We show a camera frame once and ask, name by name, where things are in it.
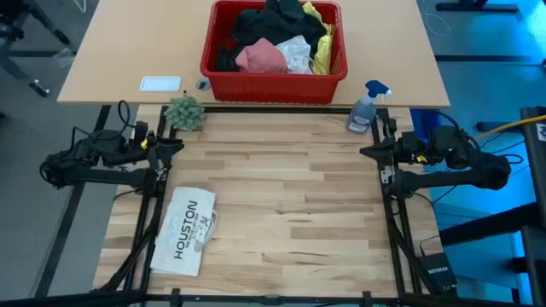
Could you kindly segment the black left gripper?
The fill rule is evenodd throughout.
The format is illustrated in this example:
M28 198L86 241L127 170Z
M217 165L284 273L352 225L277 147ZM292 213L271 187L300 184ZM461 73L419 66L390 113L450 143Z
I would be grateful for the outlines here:
M145 141L147 160L150 165L168 164L170 159L184 148L182 139L150 135Z

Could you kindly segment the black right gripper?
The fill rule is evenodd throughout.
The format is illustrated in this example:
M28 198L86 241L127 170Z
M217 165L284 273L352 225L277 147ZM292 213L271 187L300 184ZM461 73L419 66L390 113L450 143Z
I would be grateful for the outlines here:
M360 154L375 160L378 164L393 165L399 163L415 164L421 151L421 140L416 136L401 136L397 140L387 137L379 143L360 150Z

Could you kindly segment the dark denim jeans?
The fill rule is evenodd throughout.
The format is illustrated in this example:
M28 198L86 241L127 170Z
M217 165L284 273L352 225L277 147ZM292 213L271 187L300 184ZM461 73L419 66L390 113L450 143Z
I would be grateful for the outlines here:
M236 64L237 56L243 51L244 46L237 43L221 43L218 46L218 56L216 61L217 72L239 72L240 68Z

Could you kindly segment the yellow shirt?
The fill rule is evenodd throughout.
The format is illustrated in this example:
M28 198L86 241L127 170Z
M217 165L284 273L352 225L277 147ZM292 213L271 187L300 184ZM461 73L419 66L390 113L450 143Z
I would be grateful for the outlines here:
M311 62L311 70L314 74L318 75L329 75L330 74L330 63L331 63L331 54L332 54L332 44L334 36L334 26L331 24L324 23L322 21L322 15L318 10L313 6L311 1L308 1L303 5L303 10L306 14L314 16L317 18L322 26L324 27L326 34L320 37L317 44L317 52Z

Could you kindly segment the red plastic laundry basket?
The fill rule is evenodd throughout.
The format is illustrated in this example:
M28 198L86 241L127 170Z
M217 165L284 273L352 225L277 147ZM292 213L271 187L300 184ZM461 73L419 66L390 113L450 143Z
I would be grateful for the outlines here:
M218 0L212 5L200 71L210 79L215 98L219 101L329 104L338 82L348 72L341 8L336 3L314 4L322 20L334 26L329 75L306 77L302 74L216 71L218 46L237 43L231 34L237 15L244 9L263 9L265 1Z

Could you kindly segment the white garment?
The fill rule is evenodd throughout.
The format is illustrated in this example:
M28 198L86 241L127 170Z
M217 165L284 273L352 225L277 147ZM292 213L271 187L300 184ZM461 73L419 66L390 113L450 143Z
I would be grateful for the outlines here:
M287 63L287 72L292 74L312 74L311 46L303 35L279 43L276 48L282 53Z

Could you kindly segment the black knit sweater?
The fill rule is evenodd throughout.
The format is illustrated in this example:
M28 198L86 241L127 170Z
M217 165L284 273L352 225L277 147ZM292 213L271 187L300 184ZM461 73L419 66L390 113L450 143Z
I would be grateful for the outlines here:
M304 11L298 0L266 0L263 9L242 10L231 34L240 45L252 45L261 38L278 45L301 35L315 48L327 30L317 17Z

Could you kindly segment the blue-capped spray bottle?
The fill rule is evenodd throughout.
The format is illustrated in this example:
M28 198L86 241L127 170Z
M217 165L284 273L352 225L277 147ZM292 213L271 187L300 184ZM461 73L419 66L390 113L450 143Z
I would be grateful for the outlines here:
M378 80L370 80L365 84L367 93L353 106L346 123L348 131L355 134L366 134L375 121L377 96L389 96L392 91Z

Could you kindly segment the white rectangular tray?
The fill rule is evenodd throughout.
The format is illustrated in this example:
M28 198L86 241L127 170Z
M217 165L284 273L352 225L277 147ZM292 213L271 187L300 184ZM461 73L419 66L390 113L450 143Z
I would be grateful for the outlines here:
M143 92L177 92L180 90L182 79L178 76L146 76L140 83Z

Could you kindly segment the white Houston tote bag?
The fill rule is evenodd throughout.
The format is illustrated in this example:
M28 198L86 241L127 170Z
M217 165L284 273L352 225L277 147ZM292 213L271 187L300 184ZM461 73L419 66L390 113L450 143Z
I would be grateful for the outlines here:
M150 267L171 275L198 276L206 244L218 222L216 195L201 188L176 187L155 240Z

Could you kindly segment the pink garment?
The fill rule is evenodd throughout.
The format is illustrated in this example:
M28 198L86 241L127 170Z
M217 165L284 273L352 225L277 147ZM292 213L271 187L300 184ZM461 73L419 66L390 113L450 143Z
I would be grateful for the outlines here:
M282 52L266 38L246 46L235 58L241 72L286 73L288 66Z

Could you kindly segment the long black floor bar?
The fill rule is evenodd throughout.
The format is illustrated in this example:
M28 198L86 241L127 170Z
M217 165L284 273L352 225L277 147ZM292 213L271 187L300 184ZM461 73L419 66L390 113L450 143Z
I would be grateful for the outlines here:
M40 270L36 285L33 290L34 298L46 297L51 283L55 277L58 264L61 260L67 238L69 236L73 220L78 210L78 205L84 192L85 183L77 183L70 189L69 198L61 214L60 222L55 231L55 236L46 254L44 265Z

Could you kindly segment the black stand base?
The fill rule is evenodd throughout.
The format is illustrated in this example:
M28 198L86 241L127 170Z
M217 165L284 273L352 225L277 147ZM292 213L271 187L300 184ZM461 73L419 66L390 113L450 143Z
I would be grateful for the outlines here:
M489 12L489 13L513 13L520 10L517 5L511 3L488 4L488 0L455 0L452 3L437 3L438 11L452 12Z

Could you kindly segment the black Netgear network switch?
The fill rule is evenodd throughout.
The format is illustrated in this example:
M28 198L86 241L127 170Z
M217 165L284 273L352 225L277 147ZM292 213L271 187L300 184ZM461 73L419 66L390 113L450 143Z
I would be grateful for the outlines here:
M444 293L456 296L456 276L444 252L423 256L421 263L430 278L442 288Z

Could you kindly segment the black aluminium table frame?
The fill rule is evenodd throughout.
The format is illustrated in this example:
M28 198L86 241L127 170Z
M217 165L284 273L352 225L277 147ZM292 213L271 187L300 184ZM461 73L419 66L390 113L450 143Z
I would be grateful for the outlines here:
M530 307L408 293L412 272L403 234L386 222L379 167L360 148L377 135L346 131L346 111L291 107L219 111L196 132L175 130L161 107L139 118L183 140L158 181L154 202L113 206L96 279L88 293L3 301L1 307L120 307L167 302L357 304L360 307ZM217 230L196 277L150 269L155 234L177 186L216 195ZM407 257L405 263L401 257Z

